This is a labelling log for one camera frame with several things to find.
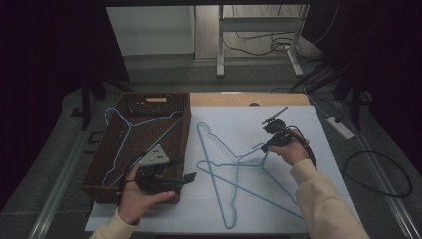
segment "wall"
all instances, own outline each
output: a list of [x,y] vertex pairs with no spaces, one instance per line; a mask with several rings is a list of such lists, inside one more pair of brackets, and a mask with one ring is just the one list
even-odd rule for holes
[[107,8],[124,56],[193,53],[193,7]]

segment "sleeve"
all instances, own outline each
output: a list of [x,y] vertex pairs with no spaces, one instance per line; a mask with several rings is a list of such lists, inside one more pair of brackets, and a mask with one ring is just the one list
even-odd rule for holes
[[118,208],[114,213],[112,219],[107,222],[100,224],[91,239],[125,239],[130,238],[137,226],[129,225],[125,223],[118,215]]
[[295,164],[291,175],[298,185],[296,197],[312,239],[369,238],[332,181],[319,174],[310,160]]

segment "black cable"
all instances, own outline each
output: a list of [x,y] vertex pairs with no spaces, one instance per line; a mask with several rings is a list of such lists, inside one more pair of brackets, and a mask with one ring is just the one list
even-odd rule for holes
[[[397,166],[397,168],[403,173],[403,175],[406,177],[406,180],[407,180],[407,183],[408,183],[408,185],[409,185],[409,188],[408,188],[408,190],[406,191],[406,192],[404,192],[404,193],[401,193],[401,194],[392,194],[392,193],[388,193],[388,192],[384,192],[384,191],[381,191],[381,190],[378,190],[378,189],[375,189],[375,188],[373,188],[373,187],[370,187],[370,186],[368,186],[367,184],[365,184],[365,183],[363,183],[363,182],[361,182],[361,181],[359,181],[359,180],[357,180],[356,178],[354,178],[354,177],[352,177],[351,175],[349,175],[346,171],[347,171],[347,167],[348,167],[348,165],[350,164],[350,162],[356,157],[356,156],[358,156],[358,155],[360,155],[360,154],[363,154],[363,153],[373,153],[373,154],[377,154],[377,155],[379,155],[379,156],[382,156],[382,157],[384,157],[385,159],[387,159],[388,161],[390,161],[391,163],[393,163],[395,166]],[[413,184],[412,184],[412,182],[411,182],[411,180],[410,180],[410,177],[407,175],[407,173],[404,171],[404,169],[397,163],[397,162],[395,162],[393,159],[391,159],[390,157],[388,157],[387,155],[385,155],[385,154],[382,154],[382,153],[380,153],[380,152],[377,152],[377,151],[370,151],[370,150],[365,150],[365,151],[359,151],[359,152],[357,152],[357,153],[355,153],[355,154],[353,154],[348,160],[347,160],[347,162],[345,163],[345,165],[344,165],[344,168],[343,168],[343,170],[342,170],[342,172],[341,172],[342,174],[343,174],[343,176],[346,176],[346,177],[348,177],[349,179],[351,179],[352,181],[354,181],[354,182],[356,182],[357,184],[359,184],[360,186],[362,186],[362,187],[364,187],[364,188],[366,188],[366,189],[368,189],[368,190],[370,190],[370,191],[372,191],[372,192],[375,192],[375,193],[378,193],[378,194],[381,194],[381,195],[384,195],[384,196],[390,196],[390,197],[400,197],[400,198],[402,198],[402,197],[407,197],[407,196],[409,196],[410,194],[412,194],[412,192],[413,192]]]
[[227,45],[227,43],[226,43],[226,41],[224,40],[224,38],[223,38],[223,43],[224,43],[224,45],[225,45],[228,49],[231,49],[231,50],[236,50],[236,51],[240,51],[240,52],[244,52],[244,53],[246,53],[246,54],[253,55],[253,56],[265,56],[265,55],[268,55],[268,54],[270,54],[270,53],[272,53],[272,52],[278,51],[278,50],[277,50],[277,48],[273,48],[273,49],[270,49],[270,51],[269,51],[269,52],[266,52],[266,53],[251,53],[251,52],[245,51],[245,50],[240,49],[240,48],[234,48],[234,47],[230,47],[230,46],[228,46],[228,45]]
[[289,90],[289,93],[293,93],[295,91],[295,88],[304,83],[305,81],[307,81],[310,77],[314,76],[316,73],[320,72],[322,69],[324,69],[325,67],[327,67],[328,64],[326,62],[322,62],[320,63],[316,68],[314,68],[311,72],[309,72],[308,74],[306,74],[304,77],[302,77],[298,82],[296,82]]
[[274,35],[271,36],[271,49],[276,49],[276,52],[286,52],[288,50],[287,46],[291,46],[291,43],[287,42],[279,42],[278,40],[288,40],[292,42],[291,38],[286,37],[279,37],[279,38],[273,38]]
[[319,96],[317,96],[316,94],[314,94],[314,96],[316,97],[316,98],[318,98],[318,99],[320,99],[320,100],[322,100],[322,101],[324,101],[324,102],[326,102],[327,104],[329,104],[333,109],[335,109],[338,113],[340,113],[340,115],[341,115],[341,117],[338,117],[337,118],[337,120],[335,121],[335,122],[337,122],[337,123],[339,123],[339,122],[341,122],[343,119],[344,119],[344,117],[345,117],[345,115],[344,115],[344,113],[341,111],[341,110],[339,110],[333,103],[331,103],[331,102],[329,102],[329,101],[327,101],[326,99],[323,99],[323,98],[321,98],[321,97],[319,97]]
[[292,132],[289,129],[280,128],[280,130],[283,133],[286,133],[290,137],[292,137],[295,140],[297,140],[302,145],[302,147],[304,148],[304,150],[307,152],[308,156],[310,157],[310,160],[313,163],[314,167],[317,169],[317,161],[316,161],[316,158],[315,158],[314,153],[311,150],[310,146],[307,144],[307,142],[302,137],[300,137],[299,135],[295,134],[294,132]]
[[296,55],[298,57],[298,59],[304,63],[311,63],[311,62],[322,62],[325,61],[325,57],[322,56],[321,58],[317,58],[317,57],[306,57],[304,56],[304,53],[302,52],[302,45],[299,41],[297,41],[298,46],[299,46],[299,51],[297,48],[295,48],[295,52]]
[[233,17],[235,16],[235,9],[236,9],[236,15],[238,17],[240,17],[239,14],[237,13],[237,7],[235,5],[232,5],[232,15],[233,15]]
[[294,128],[295,130],[298,131],[298,133],[301,135],[302,138],[304,138],[304,135],[301,133],[301,131],[296,127],[296,126],[287,126],[287,128]]
[[291,12],[291,15],[292,15],[292,17],[293,17],[292,5],[289,5],[289,11]]

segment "table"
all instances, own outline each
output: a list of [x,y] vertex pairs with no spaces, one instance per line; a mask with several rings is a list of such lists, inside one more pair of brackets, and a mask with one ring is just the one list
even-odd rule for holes
[[[279,111],[281,106],[290,107],[282,113],[279,119],[282,119],[287,125],[294,124],[307,136],[316,156],[318,170],[332,179],[340,195],[355,212],[351,197],[319,123],[316,110],[309,106],[305,95],[192,94],[191,96],[192,120],[184,166],[185,173],[197,172],[197,177],[193,183],[183,187],[181,201],[178,204],[155,205],[151,213],[142,218],[138,228],[139,232],[183,235],[306,234],[307,229],[300,216],[299,208],[293,203],[294,199],[291,199],[296,184],[289,176],[290,167],[280,163],[280,159],[276,155],[269,154],[265,168],[285,186],[285,191],[278,190],[276,183],[267,174],[262,173],[260,168],[239,169],[239,188],[241,189],[239,189],[235,203],[238,210],[236,223],[234,223],[235,220],[230,221],[230,215],[234,217],[234,214],[230,214],[230,208],[227,207],[227,202],[230,201],[233,194],[233,187],[229,183],[217,182],[223,211],[229,218],[228,226],[225,226],[222,221],[209,175],[197,167],[197,163],[204,156],[199,143],[200,135],[206,141],[204,145],[209,146],[210,158],[216,159],[217,163],[227,162],[226,159],[229,158],[229,153],[221,150],[221,146],[214,147],[215,141],[211,137],[207,137],[206,132],[198,133],[196,130],[198,123],[207,123],[213,133],[220,135],[235,153],[244,152],[250,150],[250,146],[256,145],[257,141],[270,138],[262,130],[261,122]],[[249,107],[251,103],[260,106]],[[259,150],[251,154],[252,158],[248,160],[259,160],[262,156],[263,154]],[[221,167],[221,169],[213,170],[223,178],[233,179],[233,167]],[[250,191],[264,199],[256,198]],[[95,204],[86,230],[95,230],[99,223],[108,221],[114,211],[115,205]]]
[[219,31],[217,77],[224,77],[224,38],[225,32],[292,32],[292,43],[287,50],[289,60],[297,77],[304,72],[298,63],[296,44],[305,24],[309,5],[305,5],[298,17],[224,17],[224,6],[219,6]]

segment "power strip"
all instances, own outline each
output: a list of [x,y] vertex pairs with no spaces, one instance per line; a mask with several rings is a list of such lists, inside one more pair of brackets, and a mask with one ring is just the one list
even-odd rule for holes
[[339,134],[341,134],[346,140],[354,138],[354,134],[350,130],[348,130],[348,128],[346,126],[344,126],[344,124],[342,124],[341,122],[335,122],[335,120],[336,120],[335,117],[330,117],[330,118],[326,119],[326,121],[333,128],[335,128],[335,130]]

